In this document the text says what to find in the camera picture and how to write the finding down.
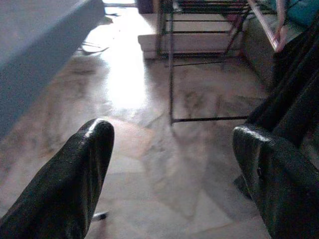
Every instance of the white step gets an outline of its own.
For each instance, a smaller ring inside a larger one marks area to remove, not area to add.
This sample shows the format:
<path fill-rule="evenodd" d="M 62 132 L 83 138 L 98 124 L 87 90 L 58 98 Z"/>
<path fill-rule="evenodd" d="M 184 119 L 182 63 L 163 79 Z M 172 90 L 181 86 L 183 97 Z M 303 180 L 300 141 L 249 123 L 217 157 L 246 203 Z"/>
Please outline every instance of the white step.
<path fill-rule="evenodd" d="M 143 18 L 150 25 L 150 33 L 138 36 L 139 44 L 145 58 L 156 57 L 156 28 L 157 15 L 144 14 Z M 218 14 L 178 14 L 175 15 L 178 20 L 225 20 Z M 231 24 L 228 22 L 175 22 L 174 31 L 228 31 Z M 230 41 L 231 35 L 224 33 L 179 33 L 174 34 L 174 51 L 177 53 L 194 52 L 223 52 Z M 241 44 L 242 33 L 240 33 L 232 45 L 232 49 L 238 49 Z M 168 51 L 169 36 L 162 39 L 163 51 Z"/>

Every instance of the drying rack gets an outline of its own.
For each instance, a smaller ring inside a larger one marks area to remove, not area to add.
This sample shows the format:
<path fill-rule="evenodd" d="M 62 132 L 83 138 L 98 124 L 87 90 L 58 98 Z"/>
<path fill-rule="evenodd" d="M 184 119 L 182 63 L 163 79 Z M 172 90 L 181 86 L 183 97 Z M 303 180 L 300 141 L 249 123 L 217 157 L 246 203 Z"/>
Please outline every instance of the drying rack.
<path fill-rule="evenodd" d="M 199 64 L 214 64 L 223 63 L 226 59 L 232 56 L 230 50 L 232 45 L 243 30 L 244 20 L 250 14 L 269 14 L 273 13 L 268 8 L 258 6 L 253 0 L 161 0 L 158 18 L 158 37 L 157 37 L 157 54 L 168 58 L 169 67 L 169 120 L 170 124 L 176 122 L 191 122 L 191 121 L 216 121 L 216 120 L 245 120 L 247 116 L 232 116 L 232 117 L 211 117 L 211 118 L 175 118 L 174 117 L 174 67 L 199 65 Z M 175 19 L 175 14 L 218 14 L 218 15 L 234 15 L 233 20 L 227 19 Z M 215 31 L 177 31 L 174 29 L 176 22 L 229 22 L 231 28 L 229 30 Z M 175 52 L 174 36 L 176 34 L 227 34 L 230 36 L 226 49 L 222 52 L 192 52 L 183 53 Z M 168 51 L 166 50 L 165 37 L 168 36 Z M 174 59 L 178 57 L 212 57 L 214 61 L 205 63 L 192 64 L 174 64 Z"/>

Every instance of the marble floor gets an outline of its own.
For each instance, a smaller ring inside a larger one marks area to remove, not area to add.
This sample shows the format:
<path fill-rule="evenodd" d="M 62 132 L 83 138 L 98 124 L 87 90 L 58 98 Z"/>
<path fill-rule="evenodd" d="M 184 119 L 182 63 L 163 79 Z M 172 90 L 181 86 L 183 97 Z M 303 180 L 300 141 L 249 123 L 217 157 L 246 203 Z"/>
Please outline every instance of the marble floor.
<path fill-rule="evenodd" d="M 82 124 L 101 117 L 116 135 L 97 206 L 109 217 L 93 222 L 87 239 L 270 238 L 232 183 L 240 174 L 232 129 L 243 121 L 171 127 L 167 62 L 144 60 L 137 40 L 147 24 L 134 8 L 113 22 L 110 47 L 76 52 L 1 142 L 0 216 Z M 175 89 L 179 117 L 245 115 L 267 96 L 240 59 L 176 67 Z"/>

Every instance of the black fabric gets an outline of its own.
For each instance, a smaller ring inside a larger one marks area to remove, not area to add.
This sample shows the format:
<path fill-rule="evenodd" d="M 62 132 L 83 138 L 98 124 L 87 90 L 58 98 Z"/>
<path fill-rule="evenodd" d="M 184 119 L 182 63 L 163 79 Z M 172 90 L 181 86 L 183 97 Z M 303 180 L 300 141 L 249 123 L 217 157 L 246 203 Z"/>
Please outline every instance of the black fabric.
<path fill-rule="evenodd" d="M 292 40 L 282 52 L 275 54 L 274 57 L 278 62 L 274 77 L 280 83 L 270 96 L 249 115 L 246 123 L 256 124 L 273 131 L 290 106 L 302 94 L 304 87 L 311 80 L 316 79 L 319 68 L 318 46 L 319 14 L 308 31 Z"/>
<path fill-rule="evenodd" d="M 299 149 L 245 124 L 234 129 L 234 152 L 272 238 L 319 238 L 319 172 Z"/>
<path fill-rule="evenodd" d="M 114 142 L 112 125 L 93 119 L 35 175 L 0 220 L 1 239 L 84 238 Z"/>
<path fill-rule="evenodd" d="M 319 199 L 318 172 L 298 149 L 319 119 L 318 13 L 274 60 L 277 87 L 244 126 L 234 129 L 234 151 L 243 172 L 235 184 L 249 192 L 272 237 L 319 238 L 319 205 L 307 196 L 311 191 Z M 267 176 L 257 177 L 261 171 Z"/>

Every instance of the rack leg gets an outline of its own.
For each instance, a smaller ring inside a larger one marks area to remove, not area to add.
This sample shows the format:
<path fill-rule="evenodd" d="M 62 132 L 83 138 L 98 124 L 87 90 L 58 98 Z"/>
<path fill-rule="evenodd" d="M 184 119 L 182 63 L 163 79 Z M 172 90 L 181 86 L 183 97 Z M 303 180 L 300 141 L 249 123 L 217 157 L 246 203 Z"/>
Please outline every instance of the rack leg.
<path fill-rule="evenodd" d="M 248 16 L 249 12 L 250 12 L 250 7 L 247 7 L 247 10 L 246 10 L 244 16 L 242 17 L 242 19 L 241 19 L 241 21 L 240 21 L 240 23 L 239 23 L 239 25 L 238 25 L 238 27 L 237 27 L 237 29 L 236 29 L 235 34 L 233 34 L 233 36 L 232 36 L 232 38 L 231 38 L 231 40 L 230 40 L 230 42 L 229 42 L 229 44 L 228 44 L 228 46 L 227 46 L 225 52 L 224 52 L 224 55 L 227 55 L 227 53 L 229 52 L 229 50 L 230 50 L 232 44 L 234 43 L 234 41 L 235 41 L 235 39 L 236 39 L 238 33 L 241 31 L 241 29 L 242 29 L 242 27 L 243 27 L 244 20 L 245 20 L 246 17 Z"/>
<path fill-rule="evenodd" d="M 159 4 L 160 4 L 159 15 L 158 15 L 159 25 L 158 25 L 158 34 L 157 34 L 158 36 L 156 38 L 156 49 L 157 49 L 158 57 L 161 57 L 163 39 L 165 37 L 165 29 L 166 29 L 166 14 L 165 14 L 165 8 L 164 8 L 164 0 L 160 0 Z"/>
<path fill-rule="evenodd" d="M 169 53 L 168 53 L 168 64 L 169 64 L 169 121 L 170 125 L 174 123 L 173 118 L 173 100 L 174 100 L 174 91 L 173 91 L 173 78 L 174 78 L 174 38 L 173 38 L 173 21 L 174 21 L 174 12 L 173 12 L 173 1 L 171 1 L 171 12 L 170 12 L 170 28 L 169 28 Z"/>

